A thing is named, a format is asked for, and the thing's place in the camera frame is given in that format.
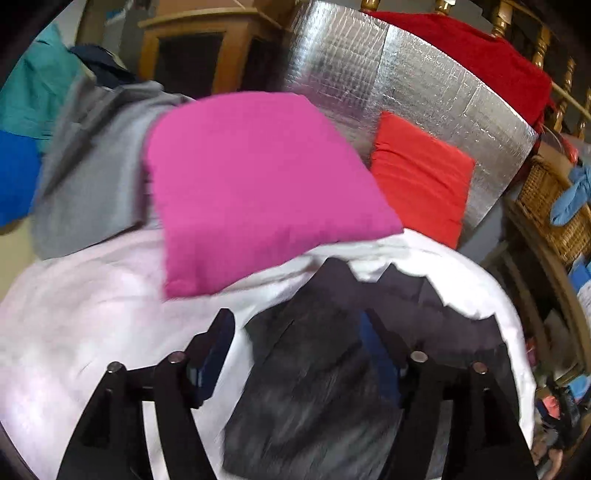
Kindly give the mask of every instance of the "blue glove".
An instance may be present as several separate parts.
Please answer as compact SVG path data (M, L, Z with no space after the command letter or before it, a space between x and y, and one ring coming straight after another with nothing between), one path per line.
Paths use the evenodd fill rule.
M550 223L566 225L572 217L591 199L591 167L573 168L569 174L573 186L564 192L552 205Z

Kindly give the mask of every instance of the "cabinet door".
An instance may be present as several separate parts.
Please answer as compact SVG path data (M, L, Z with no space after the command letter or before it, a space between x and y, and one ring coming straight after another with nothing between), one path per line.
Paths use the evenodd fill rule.
M281 46L277 42L254 37L248 51L240 90L272 89L280 54Z
M170 93L202 98L212 93L223 33L161 38L154 80Z

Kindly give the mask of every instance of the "black clamp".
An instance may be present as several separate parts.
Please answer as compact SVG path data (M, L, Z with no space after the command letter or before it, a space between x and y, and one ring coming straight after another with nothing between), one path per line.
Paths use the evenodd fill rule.
M445 480L537 480L527 443L508 400L485 364L439 365L422 351L410 352L367 310L374 331L400 375L400 429L379 480L424 480L433 454L440 406L453 400Z
M191 409L213 395L234 331L234 315L223 309L184 352L158 365L128 371L110 363L72 434L57 480L153 480L143 401L155 403L170 479L215 480Z

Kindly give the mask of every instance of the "wooden cabinet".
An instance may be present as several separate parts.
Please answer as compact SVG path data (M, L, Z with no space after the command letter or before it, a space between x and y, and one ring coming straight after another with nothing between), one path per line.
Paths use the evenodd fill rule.
M158 15L139 24L145 30L139 75L193 98L264 90L294 4L161 0Z

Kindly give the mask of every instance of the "white sheet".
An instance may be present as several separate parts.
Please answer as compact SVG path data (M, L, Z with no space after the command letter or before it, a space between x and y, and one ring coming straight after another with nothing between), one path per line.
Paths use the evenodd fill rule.
M223 428L252 366L240 328L257 312L290 298L329 256L349 261L360 280L376 280L390 263L426 275L443 299L466 316L495 314L508 345L519 394L520 426L531 444L535 383L517 313L483 269L419 233L375 242L325 245L214 296L161 301L163 239L159 230L128 233L68 257L37 262L0 304L0 421L40 480L57 476L82 410L113 360L128 369L153 365L184 349L220 308L238 331L212 399L194 412L218 474ZM154 478L167 478L153 406L146 404Z

